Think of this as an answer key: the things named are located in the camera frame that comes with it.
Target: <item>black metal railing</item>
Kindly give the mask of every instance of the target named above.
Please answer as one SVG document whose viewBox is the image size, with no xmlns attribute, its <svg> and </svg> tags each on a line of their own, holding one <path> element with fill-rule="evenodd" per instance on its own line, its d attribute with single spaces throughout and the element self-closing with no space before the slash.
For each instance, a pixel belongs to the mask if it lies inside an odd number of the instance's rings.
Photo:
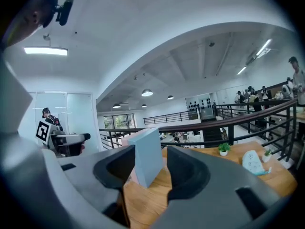
<svg viewBox="0 0 305 229">
<path fill-rule="evenodd" d="M 296 127 L 296 99 L 290 100 L 290 101 L 272 101 L 272 105 L 275 105 L 273 107 L 270 107 L 268 109 L 262 110 L 262 111 L 252 111 L 247 109 L 247 114 L 242 115 L 238 113 L 234 113 L 235 109 L 232 109 L 232 106 L 252 106 L 252 105 L 271 105 L 269 102 L 259 102 L 259 103 L 247 103 L 247 104 L 225 104 L 225 105 L 218 105 L 216 107 L 219 110 L 219 107 L 221 109 L 222 107 L 222 112 L 219 113 L 220 116 L 223 115 L 223 120 L 218 120 L 218 121 L 207 121 L 204 123 L 198 123 L 198 124 L 192 124 L 192 125 L 178 125 L 178 126 L 165 126 L 165 127 L 160 127 L 159 132 L 160 133 L 175 133 L 175 132 L 198 132 L 198 131 L 203 131 L 206 129 L 211 129 L 211 128 L 222 128 L 222 127 L 227 127 L 228 128 L 228 135 L 225 139 L 222 140 L 214 140 L 214 141 L 203 141 L 203 142 L 184 142 L 184 143 L 173 143 L 173 142 L 161 142 L 162 146 L 166 145 L 176 145 L 176 146 L 201 146 L 201 145 L 219 145 L 221 143 L 229 143 L 231 145 L 234 144 L 234 141 L 239 141 L 243 139 L 247 139 L 253 136 L 261 136 L 266 133 L 273 133 L 273 131 L 277 128 L 284 128 L 285 133 L 283 135 L 277 134 L 277 138 L 273 140 L 267 140 L 266 143 L 262 144 L 262 146 L 267 146 L 267 145 L 275 145 L 277 147 L 277 150 L 273 151 L 272 154 L 281 152 L 281 156 L 279 160 L 283 159 L 286 157 L 286 161 L 289 160 L 292 148 L 293 148 L 293 143 L 294 143 L 294 138 L 295 138 L 295 127 Z M 293 108 L 293 116 L 290 115 L 290 108 Z M 281 111 L 285 111 L 285 115 L 283 114 L 278 114 Z M 285 120 L 279 124 L 273 123 L 270 121 L 266 121 L 266 123 L 269 122 L 271 127 L 269 128 L 264 128 L 260 127 L 258 131 L 254 131 L 251 134 L 247 134 L 244 136 L 240 137 L 234 137 L 234 126 L 235 125 L 242 125 L 246 124 L 251 125 L 252 121 L 263 121 L 265 117 L 271 117 L 271 116 L 280 116 L 280 117 L 285 117 Z M 140 130 L 143 130 L 143 128 L 137 128 L 137 129 L 129 129 L 129 130 L 124 130 L 124 129 L 100 129 L 100 132 L 106 132 L 106 134 L 101 134 L 101 136 L 107 137 L 107 141 L 111 145 L 107 145 L 110 148 L 115 148 L 116 144 L 117 146 L 121 146 L 119 139 L 123 138 L 125 135 L 130 135 L 133 132 L 138 132 Z M 120 135 L 113 136 L 112 132 L 117 132 L 120 133 Z"/>
<path fill-rule="evenodd" d="M 145 125 L 159 124 L 159 123 L 169 123 L 174 121 L 183 121 L 183 120 L 197 120 L 197 110 L 179 112 L 174 114 L 166 114 L 160 116 L 154 116 L 149 118 L 144 118 Z"/>
</svg>

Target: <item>ceiling light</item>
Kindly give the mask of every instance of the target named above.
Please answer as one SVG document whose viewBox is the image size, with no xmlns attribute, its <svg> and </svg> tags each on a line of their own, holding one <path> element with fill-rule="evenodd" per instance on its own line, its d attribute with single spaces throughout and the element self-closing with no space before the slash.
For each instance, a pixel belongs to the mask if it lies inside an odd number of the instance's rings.
<svg viewBox="0 0 305 229">
<path fill-rule="evenodd" d="M 68 55 L 68 49 L 65 48 L 52 48 L 52 47 L 26 47 L 24 48 L 26 54 L 55 54 L 55 55 Z"/>
<path fill-rule="evenodd" d="M 151 96 L 152 94 L 153 94 L 153 92 L 150 89 L 144 89 L 142 92 L 143 97 L 148 97 L 148 96 Z"/>
<path fill-rule="evenodd" d="M 242 68 L 240 72 L 238 72 L 237 74 L 240 74 L 241 72 L 243 72 L 245 70 L 246 67 Z"/>
<path fill-rule="evenodd" d="M 262 48 L 260 49 L 260 51 L 257 52 L 257 56 L 261 54 L 261 52 L 265 49 L 266 46 L 269 45 L 269 43 L 272 41 L 272 39 L 268 39 L 268 41 L 266 41 L 266 43 L 262 46 Z"/>
<path fill-rule="evenodd" d="M 114 106 L 113 106 L 113 108 L 114 109 L 118 109 L 118 108 L 120 108 L 121 106 L 119 105 L 119 104 L 115 104 Z"/>
</svg>

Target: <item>woman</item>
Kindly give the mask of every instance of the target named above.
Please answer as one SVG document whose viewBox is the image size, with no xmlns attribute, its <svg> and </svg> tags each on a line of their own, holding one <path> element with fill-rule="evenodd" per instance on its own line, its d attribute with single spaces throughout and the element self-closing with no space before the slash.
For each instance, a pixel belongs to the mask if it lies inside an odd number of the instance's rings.
<svg viewBox="0 0 305 229">
<path fill-rule="evenodd" d="M 263 101 L 269 101 L 268 93 L 267 93 L 265 86 L 263 86 L 263 88 L 262 88 L 262 98 L 263 98 Z"/>
</svg>

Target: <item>wooden table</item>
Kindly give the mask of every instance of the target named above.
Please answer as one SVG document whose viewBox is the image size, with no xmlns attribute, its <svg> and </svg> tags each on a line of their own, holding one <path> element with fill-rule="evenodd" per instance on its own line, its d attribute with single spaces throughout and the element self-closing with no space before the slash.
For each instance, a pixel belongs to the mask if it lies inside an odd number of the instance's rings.
<svg viewBox="0 0 305 229">
<path fill-rule="evenodd" d="M 192 150 L 221 157 L 217 147 L 194 148 Z M 242 164 L 245 152 L 255 150 L 259 157 L 264 153 L 264 148 L 257 142 L 237 144 L 231 146 L 228 155 L 222 158 Z M 162 150 L 163 157 L 167 158 L 167 149 Z M 267 185 L 272 187 L 279 195 L 292 194 L 297 183 L 294 177 L 286 170 L 280 162 L 271 157 L 268 163 L 263 163 L 264 169 L 272 167 L 270 174 L 259 176 Z M 171 175 L 164 167 L 149 188 L 144 188 L 134 182 L 124 186 L 127 212 L 131 221 L 131 228 L 143 229 L 153 224 L 167 207 L 167 193 L 172 189 Z"/>
</svg>

